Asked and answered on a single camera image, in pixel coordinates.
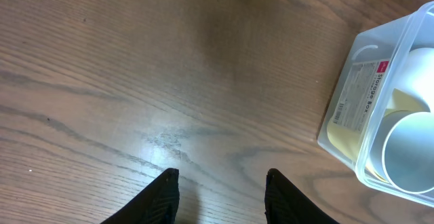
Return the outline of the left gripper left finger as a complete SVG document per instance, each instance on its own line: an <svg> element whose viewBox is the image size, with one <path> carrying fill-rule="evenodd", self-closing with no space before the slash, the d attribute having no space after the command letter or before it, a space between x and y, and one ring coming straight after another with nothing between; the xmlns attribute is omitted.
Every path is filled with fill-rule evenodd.
<svg viewBox="0 0 434 224"><path fill-rule="evenodd" d="M179 170L168 168L101 224L174 224L180 192Z"/></svg>

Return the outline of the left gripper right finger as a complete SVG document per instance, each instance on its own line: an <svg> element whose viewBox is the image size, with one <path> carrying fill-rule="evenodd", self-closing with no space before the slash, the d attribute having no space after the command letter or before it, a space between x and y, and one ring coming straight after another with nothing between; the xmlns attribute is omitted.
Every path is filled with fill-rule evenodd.
<svg viewBox="0 0 434 224"><path fill-rule="evenodd" d="M338 224L276 168L267 172L264 205L268 224Z"/></svg>

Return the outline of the clear plastic storage container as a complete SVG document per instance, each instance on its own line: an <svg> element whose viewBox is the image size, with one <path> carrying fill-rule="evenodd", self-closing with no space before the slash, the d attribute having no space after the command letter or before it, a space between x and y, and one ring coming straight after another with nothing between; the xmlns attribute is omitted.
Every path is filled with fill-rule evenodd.
<svg viewBox="0 0 434 224"><path fill-rule="evenodd" d="M406 193L376 173L369 154L384 116L430 112L395 88L408 54L433 48L433 4L358 34L352 44L318 136L318 143L353 170L361 183L391 195L433 205L433 190Z"/></svg>

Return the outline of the grey plastic cup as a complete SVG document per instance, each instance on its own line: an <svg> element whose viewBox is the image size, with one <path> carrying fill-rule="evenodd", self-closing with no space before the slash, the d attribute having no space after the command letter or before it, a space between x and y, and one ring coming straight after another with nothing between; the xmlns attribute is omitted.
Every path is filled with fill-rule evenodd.
<svg viewBox="0 0 434 224"><path fill-rule="evenodd" d="M378 175L406 193L433 190L433 114L396 111L383 117L369 161Z"/></svg>

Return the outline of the white plastic cup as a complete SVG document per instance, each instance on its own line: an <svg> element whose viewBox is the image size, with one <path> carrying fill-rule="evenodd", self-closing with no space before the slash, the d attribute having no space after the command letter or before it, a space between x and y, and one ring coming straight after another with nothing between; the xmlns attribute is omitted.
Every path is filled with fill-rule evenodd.
<svg viewBox="0 0 434 224"><path fill-rule="evenodd" d="M415 98L433 112L433 48L412 50L399 74L395 88Z"/></svg>

